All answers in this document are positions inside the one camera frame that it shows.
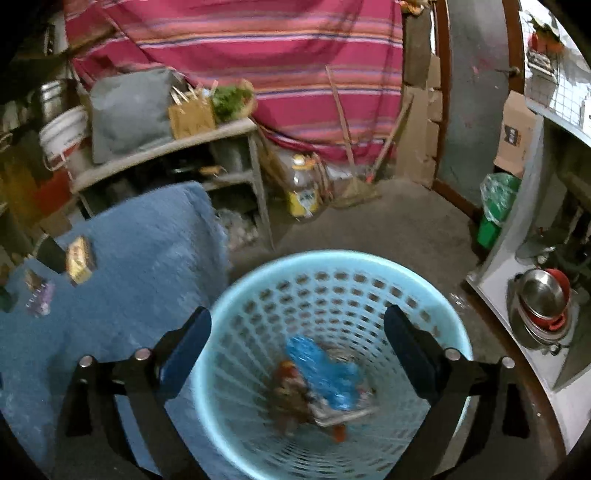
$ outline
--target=broom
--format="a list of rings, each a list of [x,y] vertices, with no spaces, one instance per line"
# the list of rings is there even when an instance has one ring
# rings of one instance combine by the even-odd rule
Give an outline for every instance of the broom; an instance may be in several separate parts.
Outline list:
[[[343,107],[340,104],[339,92],[336,89],[335,81],[332,76],[330,67],[326,66],[326,74],[328,75],[330,88],[333,92],[335,99],[336,109],[339,113],[340,128],[343,132],[343,139],[345,140],[345,151],[347,152],[347,159],[349,160],[349,166],[351,167],[351,175],[353,178],[345,188],[343,194],[331,203],[334,208],[348,208],[360,203],[368,202],[380,197],[380,193],[377,191],[375,186],[365,183],[363,180],[357,178],[355,158],[353,157],[353,150],[351,149],[351,137],[349,135],[349,127],[345,120],[345,113]]]

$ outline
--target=laundry basket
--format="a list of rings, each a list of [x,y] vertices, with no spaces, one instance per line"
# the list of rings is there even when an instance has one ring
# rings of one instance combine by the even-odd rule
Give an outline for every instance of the laundry basket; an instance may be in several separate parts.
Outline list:
[[[212,332],[191,373],[199,419],[222,455],[256,480],[383,479],[429,409],[384,335],[384,311],[392,304],[442,347],[472,359],[462,321],[443,295],[373,255],[292,255],[226,291],[213,306]],[[314,425],[285,437],[268,417],[269,379],[286,358],[287,339],[298,334],[353,349],[376,390],[379,411],[348,424],[343,443]]]

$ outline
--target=trash can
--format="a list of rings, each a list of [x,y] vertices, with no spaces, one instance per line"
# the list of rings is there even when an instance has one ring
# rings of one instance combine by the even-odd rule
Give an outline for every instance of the trash can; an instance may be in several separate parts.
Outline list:
[[[480,221],[476,241],[491,249],[509,216],[521,179],[509,173],[489,173],[480,184],[484,217]]]

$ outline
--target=stainless steel pot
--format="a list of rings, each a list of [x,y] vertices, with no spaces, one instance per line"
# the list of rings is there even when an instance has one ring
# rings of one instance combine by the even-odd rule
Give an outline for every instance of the stainless steel pot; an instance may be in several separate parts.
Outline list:
[[[568,299],[560,283],[545,270],[528,270],[516,287],[524,307],[542,320],[558,319],[566,310]]]
[[[47,125],[55,117],[80,105],[76,85],[75,80],[60,79],[45,83],[35,91],[31,103],[34,115],[42,125]]]

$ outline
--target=pink striped blanket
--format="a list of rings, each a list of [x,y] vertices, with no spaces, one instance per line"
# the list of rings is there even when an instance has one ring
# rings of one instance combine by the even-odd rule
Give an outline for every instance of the pink striped blanket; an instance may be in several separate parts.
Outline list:
[[[333,70],[359,164],[373,162],[400,109],[402,18],[393,0],[64,0],[70,42],[108,23],[116,36],[73,62],[99,78],[165,64],[193,84],[246,78],[275,142],[346,161],[325,66]]]

